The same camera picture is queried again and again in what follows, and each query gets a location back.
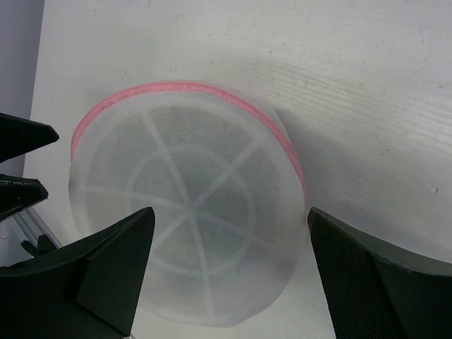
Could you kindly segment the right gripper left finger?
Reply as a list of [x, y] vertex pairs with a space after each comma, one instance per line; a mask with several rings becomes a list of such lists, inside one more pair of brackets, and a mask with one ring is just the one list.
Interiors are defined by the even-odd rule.
[[61, 247], [20, 232], [1, 255], [1, 337], [130, 338], [154, 229], [147, 207]]

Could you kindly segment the aluminium mounting rail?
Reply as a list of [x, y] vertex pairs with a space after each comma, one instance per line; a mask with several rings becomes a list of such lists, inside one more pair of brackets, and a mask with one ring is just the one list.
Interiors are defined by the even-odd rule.
[[38, 251], [62, 247], [34, 208], [1, 221], [1, 267], [34, 258]]

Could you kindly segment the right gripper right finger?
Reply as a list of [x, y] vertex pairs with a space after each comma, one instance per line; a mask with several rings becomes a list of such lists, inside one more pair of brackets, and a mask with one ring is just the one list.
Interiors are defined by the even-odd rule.
[[311, 208], [311, 245], [337, 338], [450, 338], [451, 264]]

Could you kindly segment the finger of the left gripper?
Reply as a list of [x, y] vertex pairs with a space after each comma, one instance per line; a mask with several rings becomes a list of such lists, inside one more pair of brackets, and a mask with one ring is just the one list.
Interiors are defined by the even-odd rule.
[[50, 126], [0, 113], [1, 162], [24, 155], [59, 140]]
[[37, 179], [1, 174], [1, 221], [48, 198], [48, 191]]

